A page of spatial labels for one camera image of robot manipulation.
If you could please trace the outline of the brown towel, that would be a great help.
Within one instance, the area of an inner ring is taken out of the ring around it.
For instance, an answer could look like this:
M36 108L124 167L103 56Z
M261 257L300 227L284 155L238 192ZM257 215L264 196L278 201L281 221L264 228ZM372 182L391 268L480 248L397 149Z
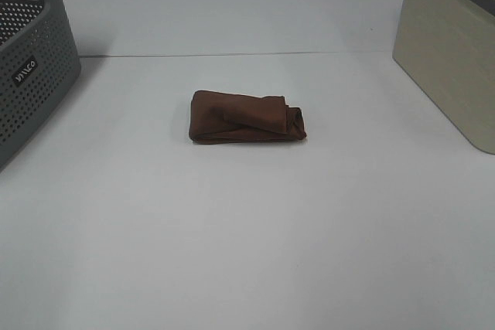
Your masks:
M302 141L302 111L283 96L252 97L209 90L194 93L189 138L202 145Z

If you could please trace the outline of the grey perforated plastic basket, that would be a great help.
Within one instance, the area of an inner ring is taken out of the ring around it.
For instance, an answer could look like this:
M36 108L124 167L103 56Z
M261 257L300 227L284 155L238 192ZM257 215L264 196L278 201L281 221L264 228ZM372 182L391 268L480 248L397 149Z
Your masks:
M63 0L1 0L1 164L44 124L80 75Z

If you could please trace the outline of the beige storage bin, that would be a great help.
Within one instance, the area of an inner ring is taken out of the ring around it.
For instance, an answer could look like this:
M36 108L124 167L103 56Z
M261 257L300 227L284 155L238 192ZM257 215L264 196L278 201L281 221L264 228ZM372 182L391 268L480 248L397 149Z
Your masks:
M392 57L473 147L494 152L494 0L403 0Z

